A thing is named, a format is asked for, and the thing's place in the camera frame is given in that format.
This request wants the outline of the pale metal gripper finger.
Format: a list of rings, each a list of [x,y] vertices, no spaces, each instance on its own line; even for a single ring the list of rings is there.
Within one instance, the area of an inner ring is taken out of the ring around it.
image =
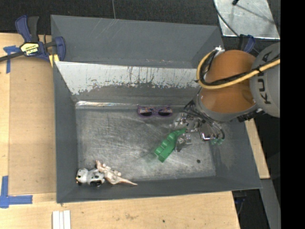
[[[183,148],[192,144],[191,135],[190,134],[181,134],[178,136],[176,144],[175,144],[175,152],[180,152]]]
[[[171,129],[183,129],[189,125],[189,116],[187,113],[179,113],[170,124]]]

